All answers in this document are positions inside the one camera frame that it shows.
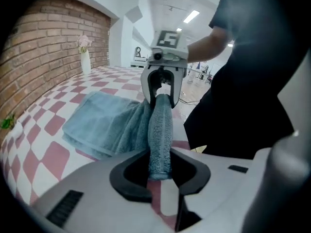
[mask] checkered tablecloth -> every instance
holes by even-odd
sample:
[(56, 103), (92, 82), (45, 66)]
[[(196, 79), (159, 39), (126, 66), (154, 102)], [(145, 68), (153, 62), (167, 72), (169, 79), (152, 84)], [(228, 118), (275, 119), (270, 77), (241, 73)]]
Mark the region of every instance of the checkered tablecloth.
[[(74, 170), (95, 161), (62, 139), (63, 124), (91, 91), (143, 101), (141, 73), (142, 68), (98, 67), (89, 75), (80, 74), (57, 85), (30, 106), (20, 117), (22, 135), (14, 139), (8, 133), (0, 150), (0, 163), (12, 194), (32, 204)], [(173, 109), (172, 147), (189, 149), (177, 109)], [(172, 226), (176, 215), (169, 211), (175, 210), (164, 208), (171, 203), (170, 196), (163, 193), (164, 186), (172, 190), (172, 184), (167, 184), (148, 182), (148, 188), (153, 194), (153, 209)]]

